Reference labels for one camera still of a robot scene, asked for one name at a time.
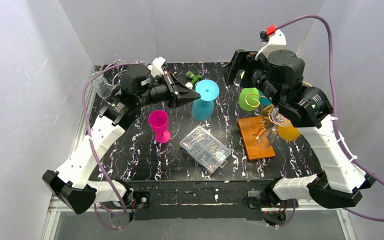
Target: clear plastic box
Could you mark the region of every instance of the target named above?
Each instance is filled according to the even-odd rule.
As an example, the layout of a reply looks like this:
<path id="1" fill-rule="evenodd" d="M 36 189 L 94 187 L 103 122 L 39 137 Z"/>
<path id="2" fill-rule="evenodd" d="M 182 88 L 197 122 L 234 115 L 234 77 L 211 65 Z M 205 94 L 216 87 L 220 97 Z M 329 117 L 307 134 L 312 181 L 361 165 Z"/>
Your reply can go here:
<path id="1" fill-rule="evenodd" d="M 202 126 L 195 127 L 180 141 L 180 147 L 210 174 L 223 168 L 232 151 L 207 132 Z"/>

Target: orange board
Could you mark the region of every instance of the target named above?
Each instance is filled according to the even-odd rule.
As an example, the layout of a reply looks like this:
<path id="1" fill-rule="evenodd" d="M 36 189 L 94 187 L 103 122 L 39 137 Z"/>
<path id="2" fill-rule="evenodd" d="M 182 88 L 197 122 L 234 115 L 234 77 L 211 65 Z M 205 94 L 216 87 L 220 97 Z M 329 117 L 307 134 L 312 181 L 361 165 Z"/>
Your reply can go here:
<path id="1" fill-rule="evenodd" d="M 259 160 L 263 158 L 273 158 L 275 150 L 272 146 L 267 149 L 261 149 L 257 146 L 257 140 L 253 135 L 261 128 L 259 122 L 262 121 L 261 116 L 238 118 L 240 135 L 242 136 L 243 145 L 245 146 L 246 156 L 249 161 Z"/>

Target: pink wine glass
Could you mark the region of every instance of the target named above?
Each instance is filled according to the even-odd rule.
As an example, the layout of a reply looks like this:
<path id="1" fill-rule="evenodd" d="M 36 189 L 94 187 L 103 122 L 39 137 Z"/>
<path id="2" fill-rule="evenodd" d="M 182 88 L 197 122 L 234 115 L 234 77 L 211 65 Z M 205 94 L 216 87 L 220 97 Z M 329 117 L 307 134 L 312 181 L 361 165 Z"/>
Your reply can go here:
<path id="1" fill-rule="evenodd" d="M 167 143 L 171 134 L 169 129 L 169 115 L 163 110 L 155 110 L 148 117 L 149 125 L 155 132 L 155 140 L 160 144 Z"/>

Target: black marble table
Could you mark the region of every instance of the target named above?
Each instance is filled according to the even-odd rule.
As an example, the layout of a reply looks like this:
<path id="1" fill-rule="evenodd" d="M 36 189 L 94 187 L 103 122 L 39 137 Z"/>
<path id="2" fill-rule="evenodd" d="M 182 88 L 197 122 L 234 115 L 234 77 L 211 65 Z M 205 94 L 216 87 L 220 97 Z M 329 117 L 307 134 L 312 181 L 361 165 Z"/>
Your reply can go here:
<path id="1" fill-rule="evenodd" d="M 262 106 L 256 111 L 247 112 L 239 107 L 242 88 L 236 79 L 232 86 L 226 86 L 222 63 L 169 63 L 167 69 L 182 83 L 187 83 L 186 73 L 193 71 L 203 75 L 203 79 L 215 81 L 219 97 L 215 100 L 214 112 L 207 121 L 194 119 L 191 114 L 192 103 L 170 109 L 164 103 L 145 106 L 142 114 L 125 134 L 120 137 L 102 158 L 105 169 L 112 179 L 129 181 L 231 181 L 231 180 L 271 180 L 278 177 L 305 177 L 321 171 L 319 161 L 300 136 L 296 141 L 287 142 L 277 138 L 273 144 L 276 156 L 256 161 L 247 161 L 237 119 L 259 115 Z M 105 100 L 96 95 L 91 111 L 91 123 Z M 169 116 L 169 142 L 155 141 L 154 132 L 148 123 L 149 114 L 164 110 Z M 186 158 L 179 142 L 196 126 L 201 125 L 225 144 L 232 155 L 224 168 L 213 174 L 203 170 L 192 158 Z M 103 177 L 96 168 L 90 180 Z"/>

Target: gray wall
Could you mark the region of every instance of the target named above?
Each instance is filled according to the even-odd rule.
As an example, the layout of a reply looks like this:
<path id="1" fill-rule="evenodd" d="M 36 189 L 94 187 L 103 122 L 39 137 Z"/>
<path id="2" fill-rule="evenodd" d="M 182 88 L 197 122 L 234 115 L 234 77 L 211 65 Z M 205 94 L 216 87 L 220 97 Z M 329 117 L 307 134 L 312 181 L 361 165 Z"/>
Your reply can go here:
<path id="1" fill-rule="evenodd" d="M 0 240 L 40 239 L 93 64 L 58 0 L 0 1 Z"/>
<path id="2" fill-rule="evenodd" d="M 319 14 L 333 31 L 339 127 L 358 160 L 384 179 L 384 1 L 327 0 Z M 327 53 L 326 30 L 314 22 L 298 55 L 306 82 L 330 97 Z M 362 193 L 355 209 L 384 218 L 384 187 Z M 358 239 L 384 239 L 384 223 L 350 217 Z"/>
<path id="3" fill-rule="evenodd" d="M 323 0 L 60 0 L 96 65 L 114 55 L 148 62 L 228 62 L 236 49 L 258 51 L 259 33 L 304 14 Z M 312 20 L 285 29 L 297 51 Z"/>

